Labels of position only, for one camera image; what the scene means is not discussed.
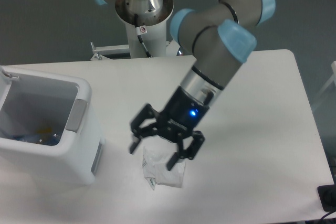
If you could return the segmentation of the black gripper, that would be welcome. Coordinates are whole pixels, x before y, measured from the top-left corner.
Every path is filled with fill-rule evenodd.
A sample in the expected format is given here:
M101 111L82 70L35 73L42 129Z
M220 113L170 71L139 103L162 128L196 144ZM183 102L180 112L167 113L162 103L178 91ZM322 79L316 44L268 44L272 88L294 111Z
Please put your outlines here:
M129 153L133 154L141 141L149 136L158 135L177 144L177 151L166 164L170 171L179 159L193 160L205 141L201 131L194 131L209 110L208 103L202 103L178 87L161 112L147 103L130 123L133 142ZM184 139L191 137L185 149Z

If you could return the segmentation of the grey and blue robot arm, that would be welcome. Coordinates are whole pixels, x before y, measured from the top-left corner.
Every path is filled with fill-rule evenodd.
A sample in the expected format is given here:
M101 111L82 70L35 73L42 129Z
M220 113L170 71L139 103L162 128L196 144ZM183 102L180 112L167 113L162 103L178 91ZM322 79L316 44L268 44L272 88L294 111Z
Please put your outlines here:
M174 12L173 0L95 1L115 4L132 58L164 56L167 34L195 57L164 109L146 104L132 120L129 148L133 153L144 138L157 135L177 145L168 170L181 159L193 159L205 140L196 126L255 49L257 41L249 29L273 16L276 1L217 0L203 12Z

